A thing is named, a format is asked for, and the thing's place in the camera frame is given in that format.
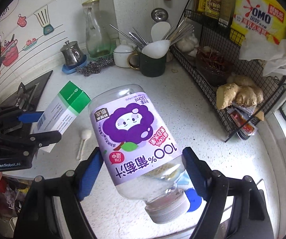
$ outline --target yellow lid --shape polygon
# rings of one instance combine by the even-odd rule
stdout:
[[[99,0],[88,0],[84,3],[82,3],[82,5],[87,5],[87,4],[90,4],[90,3],[94,3],[94,2],[98,2]]]

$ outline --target green leaf graphic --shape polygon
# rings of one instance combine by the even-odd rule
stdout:
[[[121,148],[124,150],[124,151],[127,151],[127,152],[131,152],[131,151],[134,151],[136,148],[138,148],[139,146],[133,142],[126,142],[124,143]]]

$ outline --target white plastic bag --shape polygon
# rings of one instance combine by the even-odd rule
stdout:
[[[263,35],[249,31],[242,43],[239,59],[267,61],[263,76],[286,75],[286,39],[281,40],[279,45],[276,45],[267,41]]]

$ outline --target purple label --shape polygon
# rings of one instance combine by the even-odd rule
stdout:
[[[114,185],[182,154],[146,93],[134,93],[96,108],[91,122]]]

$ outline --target blue round lid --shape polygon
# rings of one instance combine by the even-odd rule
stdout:
[[[185,194],[190,201],[190,208],[187,212],[193,212],[198,209],[202,203],[202,197],[198,196],[194,189],[188,189]]]

